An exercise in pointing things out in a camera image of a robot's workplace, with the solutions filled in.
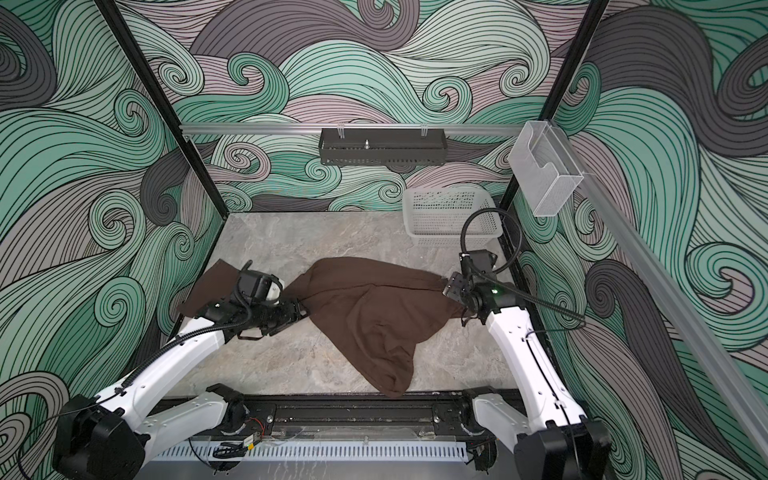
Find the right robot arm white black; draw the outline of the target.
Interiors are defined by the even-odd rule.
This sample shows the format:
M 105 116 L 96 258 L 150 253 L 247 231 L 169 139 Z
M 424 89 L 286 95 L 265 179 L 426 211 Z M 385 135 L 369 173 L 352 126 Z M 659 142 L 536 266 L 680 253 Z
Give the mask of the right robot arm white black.
M 509 287 L 455 272 L 443 294 L 476 315 L 515 377 L 525 410 L 499 394 L 472 400 L 473 417 L 514 456 L 521 479 L 602 479 L 612 439 L 568 391 L 539 342 L 530 301 Z

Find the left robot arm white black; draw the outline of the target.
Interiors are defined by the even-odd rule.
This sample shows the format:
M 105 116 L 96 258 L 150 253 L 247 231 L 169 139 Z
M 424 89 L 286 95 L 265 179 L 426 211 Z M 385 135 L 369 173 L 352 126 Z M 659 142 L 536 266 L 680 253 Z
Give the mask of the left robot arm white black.
M 223 384 L 159 414 L 165 395 L 195 366 L 232 339 L 274 336 L 306 318 L 283 296 L 274 275 L 218 263 L 179 308 L 185 327 L 123 379 L 96 396 L 69 400 L 57 418 L 52 464 L 68 479 L 132 479 L 154 457 L 217 429 L 238 435 L 249 410 L 242 393 Z

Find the brown trousers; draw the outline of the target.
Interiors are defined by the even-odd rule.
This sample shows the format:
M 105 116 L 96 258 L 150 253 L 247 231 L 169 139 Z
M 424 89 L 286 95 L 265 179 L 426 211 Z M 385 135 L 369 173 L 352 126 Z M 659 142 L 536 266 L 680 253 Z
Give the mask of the brown trousers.
M 316 261 L 282 292 L 380 393 L 396 398 L 410 387 L 418 344 L 464 307 L 443 293 L 437 274 L 358 257 Z

